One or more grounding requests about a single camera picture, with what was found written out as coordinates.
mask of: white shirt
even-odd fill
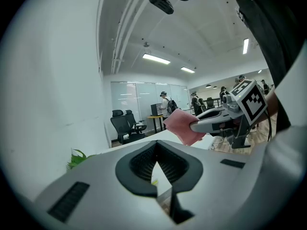
[[[171,114],[167,111],[167,107],[168,107],[168,101],[167,100],[171,100],[170,97],[166,97],[165,99],[162,99],[162,105],[161,105],[161,109],[162,109],[162,114],[163,117],[169,117]]]

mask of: green plant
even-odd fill
[[[76,167],[77,165],[79,165],[80,163],[82,163],[83,161],[89,159],[90,157],[96,156],[96,155],[90,155],[90,156],[86,156],[83,152],[81,152],[80,150],[74,149],[75,151],[79,152],[82,154],[82,157],[77,155],[71,155],[71,162],[68,162],[68,169],[73,169],[74,167]]]

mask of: glass wall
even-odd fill
[[[147,129],[144,132],[153,131],[154,122],[148,117],[152,115],[151,105],[162,102],[160,97],[162,91],[165,91],[179,108],[189,109],[188,91],[184,86],[165,83],[112,82],[112,110],[122,110],[124,115],[126,110],[131,110],[136,122],[145,120],[143,124],[147,125]],[[154,120],[159,130],[159,119]]]

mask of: sleeve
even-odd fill
[[[162,105],[161,105],[161,109],[166,109],[168,105],[168,101],[166,99],[162,100]]]

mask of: pink cloth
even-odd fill
[[[163,123],[170,132],[178,136],[183,145],[191,146],[206,135],[190,129],[190,124],[197,121],[199,121],[197,117],[176,109]]]

